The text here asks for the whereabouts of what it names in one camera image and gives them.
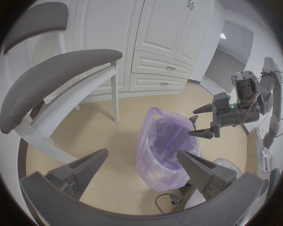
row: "black crumpled wrapper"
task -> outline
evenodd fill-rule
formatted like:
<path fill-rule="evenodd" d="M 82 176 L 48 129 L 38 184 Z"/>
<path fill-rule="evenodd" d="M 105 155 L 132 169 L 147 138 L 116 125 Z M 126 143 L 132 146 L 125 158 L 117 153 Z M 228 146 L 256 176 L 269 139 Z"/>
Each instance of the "black crumpled wrapper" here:
<path fill-rule="evenodd" d="M 196 120 L 198 118 L 198 115 L 194 115 L 189 118 L 189 120 L 193 123 L 194 129 L 196 130 Z"/>

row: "drawer handle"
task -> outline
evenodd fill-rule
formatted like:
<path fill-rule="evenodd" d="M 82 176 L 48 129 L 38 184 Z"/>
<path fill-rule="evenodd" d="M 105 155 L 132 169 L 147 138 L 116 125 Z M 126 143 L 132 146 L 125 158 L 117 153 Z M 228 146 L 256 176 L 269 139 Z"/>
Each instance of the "drawer handle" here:
<path fill-rule="evenodd" d="M 167 68 L 170 68 L 170 69 L 173 69 L 173 70 L 175 70 L 176 68 L 173 68 L 173 67 L 169 67 L 169 66 L 167 66 Z"/>

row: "chair backrest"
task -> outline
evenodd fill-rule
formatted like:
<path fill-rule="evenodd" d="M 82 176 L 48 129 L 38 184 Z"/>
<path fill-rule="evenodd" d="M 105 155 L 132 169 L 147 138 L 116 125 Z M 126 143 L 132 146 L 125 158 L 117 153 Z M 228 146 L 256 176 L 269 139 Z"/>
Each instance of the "chair backrest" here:
<path fill-rule="evenodd" d="M 68 7 L 61 2 L 35 5 L 25 12 L 7 37 L 3 54 L 31 37 L 67 28 Z"/>
<path fill-rule="evenodd" d="M 32 67 L 17 79 L 4 99 L 0 112 L 2 133 L 11 132 L 33 107 L 73 77 L 122 56 L 112 49 L 80 50 L 54 56 Z"/>

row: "white drawer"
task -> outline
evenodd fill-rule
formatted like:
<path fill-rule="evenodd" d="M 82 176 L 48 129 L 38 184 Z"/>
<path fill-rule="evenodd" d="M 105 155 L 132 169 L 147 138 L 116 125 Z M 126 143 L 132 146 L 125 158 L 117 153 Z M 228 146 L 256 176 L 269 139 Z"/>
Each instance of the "white drawer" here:
<path fill-rule="evenodd" d="M 132 73 L 148 73 L 189 79 L 193 66 L 160 54 L 134 51 Z"/>
<path fill-rule="evenodd" d="M 166 75 L 131 73 L 129 91 L 182 90 L 187 81 Z"/>

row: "purple plastic bag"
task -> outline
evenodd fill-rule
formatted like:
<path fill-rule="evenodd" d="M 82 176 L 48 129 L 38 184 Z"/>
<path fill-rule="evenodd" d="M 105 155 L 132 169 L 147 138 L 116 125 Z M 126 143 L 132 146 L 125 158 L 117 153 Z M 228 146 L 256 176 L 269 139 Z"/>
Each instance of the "purple plastic bag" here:
<path fill-rule="evenodd" d="M 190 179 L 177 160 L 179 149 L 200 155 L 198 138 L 190 136 L 192 122 L 177 113 L 151 107 L 143 120 L 137 147 L 136 169 L 158 192 L 183 187 Z"/>

